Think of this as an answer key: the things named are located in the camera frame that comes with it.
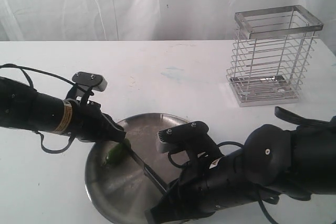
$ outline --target wire basket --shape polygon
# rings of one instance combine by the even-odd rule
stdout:
[[[301,5],[235,14],[230,86],[240,106],[297,102],[323,23]]]

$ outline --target green pepper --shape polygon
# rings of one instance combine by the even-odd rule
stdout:
[[[125,138],[123,143],[118,143],[107,153],[104,165],[118,165],[128,155],[127,147],[131,148],[130,141]]]

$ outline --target metal utensil holder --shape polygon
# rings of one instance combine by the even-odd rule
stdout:
[[[235,21],[227,78],[239,105],[297,102],[323,23],[301,5],[235,13]]]

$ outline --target white table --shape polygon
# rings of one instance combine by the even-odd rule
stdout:
[[[0,64],[15,63],[71,79],[77,71],[102,74],[105,92],[93,100],[115,121],[164,112],[202,120],[217,141],[238,141],[270,123],[295,126],[274,117],[274,106],[240,108],[226,80],[232,41],[52,41],[0,42]],[[310,60],[301,101],[285,104],[307,118],[330,120],[336,115],[336,57],[318,41]],[[39,92],[64,98],[70,86],[29,73]],[[14,69],[1,76],[25,81]],[[0,223],[109,223],[91,204],[84,168],[93,144],[75,141],[63,154],[46,154],[31,132],[0,128]],[[50,148],[66,137],[46,134]],[[281,196],[267,206],[280,223],[331,223],[336,220],[336,196],[313,196],[299,202]],[[223,210],[195,223],[268,223],[257,203]]]

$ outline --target white backdrop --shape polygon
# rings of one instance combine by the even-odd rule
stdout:
[[[293,4],[336,52],[336,0],[0,0],[0,40],[231,39],[234,12]]]

